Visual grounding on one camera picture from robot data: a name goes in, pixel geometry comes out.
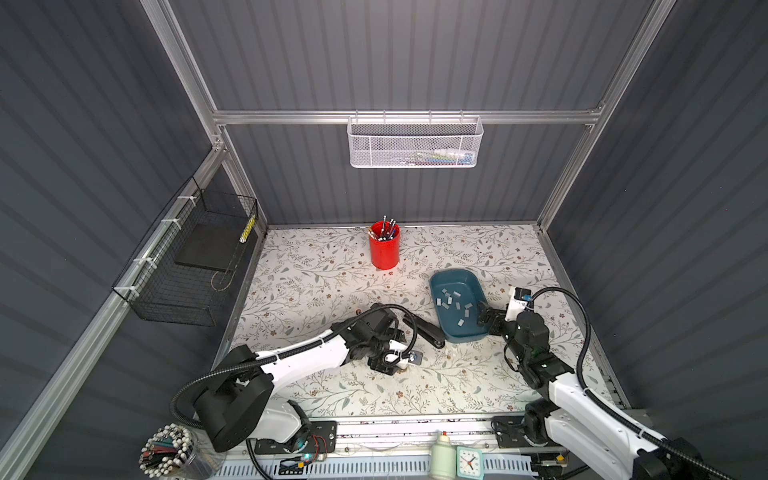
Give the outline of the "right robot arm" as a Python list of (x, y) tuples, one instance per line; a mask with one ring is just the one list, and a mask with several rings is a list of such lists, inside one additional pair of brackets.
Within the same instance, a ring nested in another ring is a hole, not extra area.
[(522, 415), (491, 420), (499, 446), (559, 445), (603, 479), (709, 477), (690, 443), (660, 437), (595, 398), (576, 371), (553, 353), (543, 317), (524, 301), (510, 301), (506, 312), (481, 304), (478, 322), (503, 338), (508, 366), (540, 395)]

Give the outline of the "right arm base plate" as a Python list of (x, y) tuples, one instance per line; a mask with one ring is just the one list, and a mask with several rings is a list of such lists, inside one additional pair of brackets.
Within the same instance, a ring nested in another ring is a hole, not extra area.
[(495, 416), (491, 429), (501, 448), (544, 447), (549, 443), (539, 419), (528, 414)]

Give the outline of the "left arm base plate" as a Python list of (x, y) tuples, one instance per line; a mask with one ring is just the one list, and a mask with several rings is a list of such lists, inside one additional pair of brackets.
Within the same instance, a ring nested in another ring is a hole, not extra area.
[(301, 427), (287, 442), (257, 439), (254, 452), (258, 455), (298, 455), (333, 453), (336, 448), (338, 423), (336, 421), (311, 421)]

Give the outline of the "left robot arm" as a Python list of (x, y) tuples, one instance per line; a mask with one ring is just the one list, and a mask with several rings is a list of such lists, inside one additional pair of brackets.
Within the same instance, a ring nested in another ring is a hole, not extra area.
[(394, 304), (375, 304), (320, 335), (273, 351), (247, 346), (231, 350), (216, 369), (190, 386), (191, 405), (217, 452), (248, 439), (265, 441), (278, 452), (304, 450), (312, 423), (302, 407), (278, 392), (316, 373), (350, 362), (392, 375), (418, 357), (413, 352), (416, 316)]

